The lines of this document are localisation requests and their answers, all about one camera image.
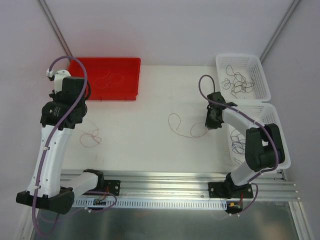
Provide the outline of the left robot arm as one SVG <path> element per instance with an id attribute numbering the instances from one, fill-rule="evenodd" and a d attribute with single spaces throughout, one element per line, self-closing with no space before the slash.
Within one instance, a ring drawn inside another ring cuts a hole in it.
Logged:
<path id="1" fill-rule="evenodd" d="M 16 202 L 37 209 L 67 214 L 73 203 L 84 193 L 95 195 L 105 189 L 104 174 L 86 169 L 67 184 L 60 184 L 65 152 L 73 130 L 87 113 L 86 96 L 82 91 L 84 78 L 67 76 L 54 80 L 54 90 L 41 110 L 41 144 L 31 182 L 16 195 Z"/>

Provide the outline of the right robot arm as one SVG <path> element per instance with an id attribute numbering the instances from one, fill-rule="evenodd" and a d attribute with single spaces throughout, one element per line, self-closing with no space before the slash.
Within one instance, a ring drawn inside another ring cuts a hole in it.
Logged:
<path id="1" fill-rule="evenodd" d="M 239 110 L 235 103 L 226 102 L 220 92 L 204 98 L 208 101 L 205 120 L 208 130 L 219 129 L 226 123 L 245 137 L 244 162 L 213 188 L 215 195 L 231 199 L 261 174 L 276 170 L 285 161 L 281 132 L 275 123 L 262 124 Z"/>

